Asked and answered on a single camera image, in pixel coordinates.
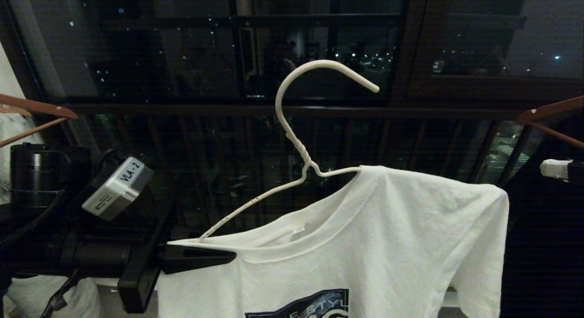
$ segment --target cable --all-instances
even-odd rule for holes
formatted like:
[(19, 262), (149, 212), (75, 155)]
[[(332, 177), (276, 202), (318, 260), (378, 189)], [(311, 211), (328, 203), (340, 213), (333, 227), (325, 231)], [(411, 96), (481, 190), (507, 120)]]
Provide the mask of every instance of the cable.
[(52, 200), (51, 204), (41, 214), (36, 216), (36, 218), (34, 218), (32, 221), (30, 221), (29, 223), (20, 227), (19, 229), (17, 229), (16, 231), (11, 233), (10, 235), (6, 235), (5, 237), (2, 237), (2, 239), (0, 239), (0, 251), (13, 245), (17, 241), (19, 241), (24, 235), (26, 235), (29, 231), (33, 230), (39, 224), (44, 222), (44, 220), (46, 220), (48, 218), (48, 216), (52, 212), (52, 210), (54, 210), (58, 206), (58, 204), (61, 201), (61, 198), (63, 197), (64, 194), (65, 194), (65, 189), (61, 189), (60, 191), (58, 191), (57, 195)]
[(83, 279), (83, 275), (79, 272), (79, 268), (75, 268), (71, 277), (69, 277), (69, 279), (67, 279), (67, 281), (65, 281), (63, 285), (61, 285), (61, 287), (48, 300), (47, 306), (44, 308), (40, 318), (50, 318), (53, 312), (59, 311), (66, 307), (67, 302), (63, 296), (72, 287), (77, 286), (77, 283), (79, 283), (81, 279)]

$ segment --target hanger hook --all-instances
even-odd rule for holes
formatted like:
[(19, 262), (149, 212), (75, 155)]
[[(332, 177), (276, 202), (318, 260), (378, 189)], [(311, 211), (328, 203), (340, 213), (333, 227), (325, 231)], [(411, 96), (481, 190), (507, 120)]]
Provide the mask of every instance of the hanger hook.
[(282, 99), (284, 98), (284, 93), (286, 92), (292, 81), (294, 81), (303, 73), (306, 73), (307, 71), (311, 71), (317, 68), (330, 68), (332, 70), (339, 71), (344, 75), (348, 76), (349, 78), (353, 79), (353, 81), (356, 81), (357, 83), (363, 85), (363, 87), (369, 89), (370, 91), (379, 92), (379, 87), (377, 85), (373, 84), (371, 81), (369, 81), (365, 77), (362, 77), (358, 73), (355, 73), (349, 67), (341, 63), (334, 62), (332, 60), (314, 60), (313, 62), (305, 63), (296, 68), (296, 70), (293, 70), (291, 73), (289, 73), (288, 76), (286, 76), (284, 81), (282, 81), (282, 84), (280, 85), (278, 92), (276, 94), (276, 116), (278, 117), (280, 124), (286, 131), (286, 138), (292, 141), (292, 144), (294, 144), (294, 147), (298, 150), (300, 156), (304, 160), (304, 168), (302, 169), (303, 178), (306, 177), (305, 174), (306, 170), (308, 170), (308, 166), (312, 166), (318, 175), (322, 177), (324, 175), (323, 173), (321, 173), (318, 165), (312, 161), (310, 155), (308, 154), (308, 151), (306, 150), (306, 147), (302, 144), (298, 137), (296, 137), (294, 131), (292, 131), (292, 128), (288, 124), (288, 121), (286, 121), (286, 118), (284, 118), (284, 113), (282, 112)]

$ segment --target white wire hanger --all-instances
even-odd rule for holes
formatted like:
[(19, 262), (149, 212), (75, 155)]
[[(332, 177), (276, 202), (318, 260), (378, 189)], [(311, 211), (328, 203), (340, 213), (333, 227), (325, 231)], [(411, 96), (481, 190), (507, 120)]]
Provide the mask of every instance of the white wire hanger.
[(341, 73), (344, 73), (344, 75), (350, 77), (351, 79), (353, 79), (357, 83), (363, 85), (363, 87), (366, 87), (367, 89), (369, 89), (373, 92), (379, 92), (379, 87), (377, 85), (371, 83), (369, 80), (367, 80), (365, 77), (362, 77), (358, 73), (355, 73), (349, 67), (347, 67), (341, 63), (338, 63), (338, 62), (333, 62), (332, 60), (315, 60), (313, 62), (308, 62), (308, 63), (303, 64), (302, 66), (296, 68), (296, 70), (292, 71), (291, 73), (289, 73), (288, 76), (286, 76), (286, 78), (284, 79), (284, 81), (282, 81), (282, 84), (280, 85), (278, 92), (276, 94), (276, 116), (278, 117), (280, 124), (282, 125), (282, 127), (286, 131), (286, 137), (290, 141), (292, 141), (292, 144), (294, 144), (294, 147), (300, 153), (302, 160), (304, 160), (304, 166), (302, 167), (302, 177), (298, 180), (295, 180), (295, 181), (286, 183), (284, 185), (275, 187), (274, 189), (271, 189), (271, 190), (259, 195), (258, 197), (250, 200), (249, 202), (247, 202), (246, 204), (244, 204), (243, 206), (241, 206), (237, 210), (234, 210), (231, 214), (229, 214), (225, 218), (221, 219), (219, 222), (217, 222), (209, 230), (205, 231), (205, 233), (203, 235), (201, 235), (201, 237), (194, 239), (193, 241), (195, 243), (201, 243), (204, 239), (206, 239), (207, 237), (212, 235), (217, 229), (219, 229), (221, 226), (223, 226), (229, 220), (233, 219), (233, 217), (240, 214), (246, 208), (259, 202), (260, 200), (263, 200), (264, 198), (266, 198), (270, 195), (273, 195), (279, 191), (283, 191), (284, 189), (292, 188), (294, 186), (297, 186), (297, 185), (300, 185), (301, 183), (303, 183), (304, 180), (306, 179), (306, 173), (307, 173), (308, 167), (313, 167), (313, 169), (315, 170), (317, 175), (319, 177), (323, 177), (323, 178), (332, 177), (333, 175), (338, 175), (338, 174), (361, 171), (360, 167), (348, 167), (348, 168), (341, 168), (339, 170), (334, 170), (334, 171), (329, 171), (329, 172), (322, 172), (321, 169), (318, 167), (318, 165), (310, 158), (310, 155), (308, 154), (306, 147), (304, 147), (304, 145), (296, 137), (296, 135), (294, 134), (294, 131), (292, 131), (292, 128), (290, 127), (290, 125), (286, 121), (286, 118), (284, 118), (284, 114), (282, 113), (282, 99), (284, 97), (284, 92), (286, 92), (286, 89), (288, 89), (288, 86), (290, 85), (290, 83), (292, 83), (292, 81), (294, 81), (297, 77), (299, 77), (303, 73), (306, 73), (309, 70), (313, 70), (316, 68), (330, 68), (333, 70), (337, 70)]

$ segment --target graphic print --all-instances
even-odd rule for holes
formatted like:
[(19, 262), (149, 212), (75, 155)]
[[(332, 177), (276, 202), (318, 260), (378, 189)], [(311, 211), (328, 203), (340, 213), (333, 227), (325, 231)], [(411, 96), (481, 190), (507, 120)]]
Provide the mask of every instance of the graphic print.
[(273, 312), (246, 313), (245, 318), (348, 318), (348, 289), (327, 289)]

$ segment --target t-shirt neckline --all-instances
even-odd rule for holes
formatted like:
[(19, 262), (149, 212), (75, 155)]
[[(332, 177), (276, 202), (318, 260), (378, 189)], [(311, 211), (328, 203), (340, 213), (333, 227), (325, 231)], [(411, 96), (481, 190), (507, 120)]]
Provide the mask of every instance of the t-shirt neckline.
[[(373, 167), (360, 166), (358, 172), (346, 185), (333, 194), (306, 206), (300, 210), (285, 214), (273, 222), (241, 233), (209, 237), (204, 243), (193, 243), (189, 240), (178, 240), (169, 242), (170, 245), (184, 245), (205, 249), (217, 249), (233, 251), (238, 254), (238, 258), (246, 262), (273, 262), (292, 258), (294, 256), (308, 253), (332, 239), (341, 232), (350, 221), (358, 214), (363, 205), (363, 196), (353, 196), (356, 189), (361, 190), (360, 185), (373, 171)], [(268, 235), (284, 226), (289, 226), (294, 220), (308, 214), (309, 212), (325, 209), (330, 205), (338, 203), (332, 214), (312, 233), (281, 245), (269, 245), (265, 247), (246, 247), (240, 245), (229, 245), (240, 237), (257, 239), (263, 235)]]

